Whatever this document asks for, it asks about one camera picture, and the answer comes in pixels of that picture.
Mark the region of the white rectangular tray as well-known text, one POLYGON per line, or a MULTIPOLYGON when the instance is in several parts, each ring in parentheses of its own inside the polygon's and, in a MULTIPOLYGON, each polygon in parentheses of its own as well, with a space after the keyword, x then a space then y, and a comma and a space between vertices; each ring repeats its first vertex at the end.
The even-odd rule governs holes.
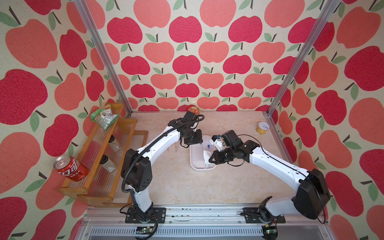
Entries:
POLYGON ((195 172, 207 172, 216 168, 215 164, 210 164, 210 167, 205 164, 203 151, 210 145, 210 151, 213 153, 215 150, 214 145, 210 144, 211 136, 203 135, 203 142, 190 146, 190 164, 195 172))

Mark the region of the white wipe cloth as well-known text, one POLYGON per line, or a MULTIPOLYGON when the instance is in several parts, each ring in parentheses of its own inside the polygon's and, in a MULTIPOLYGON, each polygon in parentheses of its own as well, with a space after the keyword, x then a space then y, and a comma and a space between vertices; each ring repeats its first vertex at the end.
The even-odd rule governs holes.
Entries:
POLYGON ((205 164, 207 164, 207 165, 211 164, 210 158, 211 158, 212 154, 213 153, 211 151, 208 151, 208 150, 203 151, 205 164))

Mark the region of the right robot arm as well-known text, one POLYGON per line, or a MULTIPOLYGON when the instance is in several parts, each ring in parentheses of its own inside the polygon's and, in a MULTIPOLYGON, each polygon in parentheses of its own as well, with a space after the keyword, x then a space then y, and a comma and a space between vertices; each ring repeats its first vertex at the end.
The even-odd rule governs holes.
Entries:
POLYGON ((270 223, 280 215, 291 214, 301 214, 315 220, 331 199, 325 177, 319 170, 299 168, 270 154, 251 140, 242 142, 238 139, 232 143, 212 138, 210 143, 216 147, 209 158, 210 163, 219 165, 242 159, 270 172, 295 191, 295 194, 286 198, 264 199, 255 214, 263 223, 270 223))

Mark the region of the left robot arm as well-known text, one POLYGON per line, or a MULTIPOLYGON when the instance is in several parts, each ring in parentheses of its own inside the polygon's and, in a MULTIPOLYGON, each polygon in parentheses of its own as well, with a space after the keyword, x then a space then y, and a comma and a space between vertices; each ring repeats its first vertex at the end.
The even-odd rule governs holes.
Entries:
POLYGON ((204 115, 186 112, 184 117, 170 121, 163 132, 145 146, 127 150, 121 170, 122 192, 131 194, 139 211, 147 212, 153 205, 148 187, 153 179, 154 162, 181 140, 184 140, 185 148, 202 143, 202 131, 197 126, 204 118, 204 115))

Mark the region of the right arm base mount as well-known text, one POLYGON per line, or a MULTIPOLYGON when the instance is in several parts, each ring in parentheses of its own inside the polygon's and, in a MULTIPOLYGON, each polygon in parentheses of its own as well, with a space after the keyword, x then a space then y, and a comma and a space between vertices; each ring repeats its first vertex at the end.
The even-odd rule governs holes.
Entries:
POLYGON ((271 225, 274 223, 285 224, 284 216, 273 216, 265 208, 243 208, 240 216, 244 217, 247 224, 265 224, 271 225))

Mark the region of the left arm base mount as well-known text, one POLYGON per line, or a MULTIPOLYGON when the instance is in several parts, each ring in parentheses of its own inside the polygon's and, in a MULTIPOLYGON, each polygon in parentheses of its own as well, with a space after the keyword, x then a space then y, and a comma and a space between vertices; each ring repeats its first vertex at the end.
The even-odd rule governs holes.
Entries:
POLYGON ((165 223, 166 208, 154 208, 151 207, 147 212, 141 213, 141 210, 136 210, 135 207, 128 209, 126 214, 126 224, 154 224, 157 221, 158 224, 165 223))

